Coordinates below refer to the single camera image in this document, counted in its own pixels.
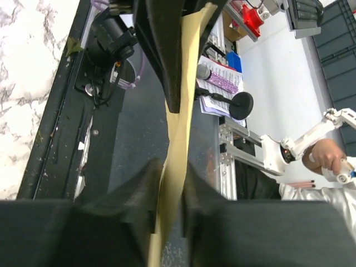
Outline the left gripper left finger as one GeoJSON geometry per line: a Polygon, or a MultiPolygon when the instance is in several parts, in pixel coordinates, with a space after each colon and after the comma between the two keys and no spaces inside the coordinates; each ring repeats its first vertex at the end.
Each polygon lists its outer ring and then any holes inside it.
{"type": "Polygon", "coordinates": [[[1,202],[2,266],[146,266],[163,164],[150,160],[114,191],[1,202]]]}

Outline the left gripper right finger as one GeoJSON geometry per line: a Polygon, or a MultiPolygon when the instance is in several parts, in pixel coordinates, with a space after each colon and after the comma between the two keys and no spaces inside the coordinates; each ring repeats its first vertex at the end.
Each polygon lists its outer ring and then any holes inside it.
{"type": "Polygon", "coordinates": [[[190,266],[355,265],[355,241],[325,201],[227,200],[189,166],[182,213],[190,266]]]}

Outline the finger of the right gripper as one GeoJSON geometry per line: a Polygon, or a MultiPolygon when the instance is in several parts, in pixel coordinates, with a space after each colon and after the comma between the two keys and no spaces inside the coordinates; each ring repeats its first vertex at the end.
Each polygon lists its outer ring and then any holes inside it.
{"type": "Polygon", "coordinates": [[[198,57],[203,54],[204,47],[223,8],[228,3],[224,1],[184,1],[182,17],[183,47],[191,43],[188,37],[193,38],[193,44],[199,44],[198,57]]]}
{"type": "Polygon", "coordinates": [[[137,39],[162,84],[168,109],[180,111],[183,1],[134,1],[137,39]]]}

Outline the yellow sheet music page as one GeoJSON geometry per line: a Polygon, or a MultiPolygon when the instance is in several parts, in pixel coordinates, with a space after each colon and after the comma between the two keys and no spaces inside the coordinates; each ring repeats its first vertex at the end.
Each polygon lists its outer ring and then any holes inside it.
{"type": "Polygon", "coordinates": [[[186,47],[183,47],[182,38],[181,41],[180,112],[166,113],[170,143],[161,173],[155,232],[150,238],[148,266],[161,265],[163,250],[177,217],[186,177],[199,44],[193,44],[192,37],[188,37],[191,43],[186,44],[186,47]]]}

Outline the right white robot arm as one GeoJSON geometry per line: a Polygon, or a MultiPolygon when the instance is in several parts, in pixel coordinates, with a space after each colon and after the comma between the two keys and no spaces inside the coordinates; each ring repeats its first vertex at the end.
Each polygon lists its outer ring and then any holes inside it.
{"type": "Polygon", "coordinates": [[[86,55],[93,78],[122,62],[139,44],[159,78],[171,113],[179,113],[188,62],[202,55],[226,1],[110,1],[93,20],[86,55]]]}

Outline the operator bare hand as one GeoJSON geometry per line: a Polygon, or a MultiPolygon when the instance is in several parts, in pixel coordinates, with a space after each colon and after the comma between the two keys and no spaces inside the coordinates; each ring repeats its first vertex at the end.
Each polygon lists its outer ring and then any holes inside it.
{"type": "Polygon", "coordinates": [[[316,174],[321,175],[324,168],[338,175],[341,170],[341,160],[346,158],[346,154],[334,140],[321,139],[305,150],[302,163],[316,174]]]}

